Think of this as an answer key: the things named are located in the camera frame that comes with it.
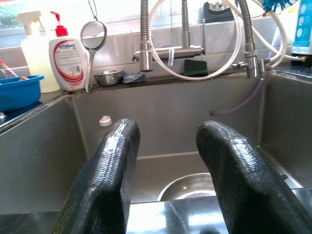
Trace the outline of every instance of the blue brush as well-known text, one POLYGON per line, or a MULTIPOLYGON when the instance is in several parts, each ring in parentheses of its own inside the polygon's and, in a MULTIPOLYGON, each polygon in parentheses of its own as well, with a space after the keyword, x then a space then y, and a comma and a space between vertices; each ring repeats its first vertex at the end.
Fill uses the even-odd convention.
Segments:
POLYGON ((265 12, 274 11, 278 6, 284 10, 288 6, 292 6, 297 0, 263 0, 263 9, 265 12))

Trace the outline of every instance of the spray bottle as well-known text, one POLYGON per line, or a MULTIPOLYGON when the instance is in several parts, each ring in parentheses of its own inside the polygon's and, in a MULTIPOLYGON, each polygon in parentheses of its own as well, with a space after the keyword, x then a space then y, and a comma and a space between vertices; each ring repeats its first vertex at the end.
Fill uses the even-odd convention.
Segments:
POLYGON ((20 21, 25 28, 27 38, 24 39, 20 46, 28 64, 30 74, 44 75, 40 81, 42 93, 49 93, 59 90, 50 65, 49 59, 49 40, 40 36, 40 11, 20 13, 16 19, 20 21))
POLYGON ((68 36, 67 29, 61 25, 58 13, 56 39, 49 42, 49 55, 52 70, 62 90, 73 91, 84 88, 88 75, 88 57, 79 39, 68 36))

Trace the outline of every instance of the sponge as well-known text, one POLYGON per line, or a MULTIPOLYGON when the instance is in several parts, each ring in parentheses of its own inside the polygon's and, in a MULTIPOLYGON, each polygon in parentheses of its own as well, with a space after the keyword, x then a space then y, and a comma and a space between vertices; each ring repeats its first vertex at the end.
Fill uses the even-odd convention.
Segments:
POLYGON ((140 82, 143 78, 145 78, 144 73, 125 73, 123 75, 123 83, 124 84, 131 84, 131 83, 138 83, 140 82))
POLYGON ((197 60, 184 60, 184 75, 187 77, 203 77, 208 75, 207 62, 197 60))

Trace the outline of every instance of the metal pipe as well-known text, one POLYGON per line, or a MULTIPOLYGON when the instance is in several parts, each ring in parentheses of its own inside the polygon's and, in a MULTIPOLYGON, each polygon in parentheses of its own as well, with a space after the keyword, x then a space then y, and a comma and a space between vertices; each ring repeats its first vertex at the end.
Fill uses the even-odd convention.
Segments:
POLYGON ((183 47, 190 47, 191 45, 187 0, 182 0, 182 45, 183 47))
POLYGON ((153 56, 148 36, 149 10, 148 0, 141 0, 141 44, 140 44, 140 69, 142 72, 153 70, 153 56))
MULTIPOLYGON (((167 60, 169 58, 171 47, 169 48, 159 48, 156 49, 158 56, 162 60, 167 60)), ((175 52, 175 59, 185 59, 185 58, 192 58, 194 56, 199 56, 204 53, 204 48, 201 46, 191 46, 191 47, 181 47, 176 46, 174 47, 175 52)), ((136 52, 134 54, 133 60, 139 61, 140 60, 140 52, 136 52)))

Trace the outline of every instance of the countertop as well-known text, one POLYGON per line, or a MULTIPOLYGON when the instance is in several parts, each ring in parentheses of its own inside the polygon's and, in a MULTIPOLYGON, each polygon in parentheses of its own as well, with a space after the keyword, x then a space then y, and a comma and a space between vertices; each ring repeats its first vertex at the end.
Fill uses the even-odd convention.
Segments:
MULTIPOLYGON (((291 67, 289 64, 283 65, 283 66, 280 66, 278 69, 272 70, 271 74, 279 75, 279 76, 287 76, 289 78, 300 79, 306 82, 312 82, 312 69, 304 67, 304 66, 291 67)), ((233 77, 247 78, 246 72, 244 71, 233 72, 233 70, 229 70, 229 72, 223 73, 219 75, 217 78, 233 78, 233 77)), ((113 86, 106 86, 106 87, 102 87, 98 84, 93 84, 92 92, 113 90, 113 89, 133 88, 133 87, 140 87, 140 86, 147 86, 147 85, 170 84, 170 83, 177 83, 177 82, 193 82, 193 81, 183 80, 180 78, 176 78, 174 76, 162 76, 162 77, 154 77, 154 78, 144 78, 140 82, 131 83, 131 84, 121 83, 121 84, 117 84, 113 86)), ((72 91, 72 92, 64 92, 62 90, 58 90, 55 92, 42 94, 38 102, 30 106, 15 110, 15 111, 6 112, 5 115, 7 116, 7 118, 3 124, 0 124, 0 133, 10 128, 10 126, 8 127, 5 125, 8 125, 8 124, 10 125, 10 123, 12 123, 17 118, 25 115, 26 113, 30 113, 32 110, 36 109, 42 104, 47 103, 48 101, 51 101, 54 98, 57 98, 65 94, 81 94, 84 92, 85 92, 84 90, 77 90, 77 91, 72 91)))
MULTIPOLYGON (((293 189, 312 217, 312 188, 293 189)), ((0 215, 0 233, 50 233, 60 211, 0 215)), ((216 196, 130 206, 128 234, 228 234, 216 196)))

